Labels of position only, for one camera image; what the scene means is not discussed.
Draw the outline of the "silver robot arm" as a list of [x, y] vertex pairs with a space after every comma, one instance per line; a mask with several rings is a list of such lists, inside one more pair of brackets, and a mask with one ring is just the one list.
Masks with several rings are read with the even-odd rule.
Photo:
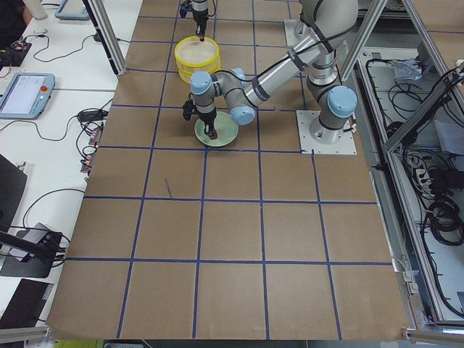
[[325, 131], [344, 127], [357, 105], [353, 90], [340, 84], [336, 69], [336, 49], [356, 23], [356, 1], [301, 1], [299, 27], [302, 33], [286, 54], [260, 74], [247, 80], [239, 68], [212, 74], [195, 72], [190, 79], [190, 95], [183, 105], [183, 117], [197, 115], [204, 134], [218, 137], [215, 127], [215, 98], [224, 98], [237, 125], [251, 123], [259, 106], [298, 74], [307, 73], [307, 87], [320, 105], [318, 124]]
[[[213, 6], [213, 13], [209, 12], [209, 4]], [[191, 12], [193, 14], [194, 21], [196, 23], [196, 36], [201, 42], [204, 41], [205, 33], [207, 29], [207, 21], [210, 17], [214, 17], [216, 13], [216, 1], [208, 0], [192, 0], [191, 1]]]

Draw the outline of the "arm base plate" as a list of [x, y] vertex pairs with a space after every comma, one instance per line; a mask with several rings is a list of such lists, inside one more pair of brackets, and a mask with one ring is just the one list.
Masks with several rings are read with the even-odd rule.
[[319, 110], [297, 110], [300, 152], [338, 156], [357, 155], [349, 118], [345, 120], [342, 129], [329, 130], [320, 124], [319, 114]]
[[306, 35], [308, 27], [300, 20], [284, 20], [286, 46], [293, 47]]

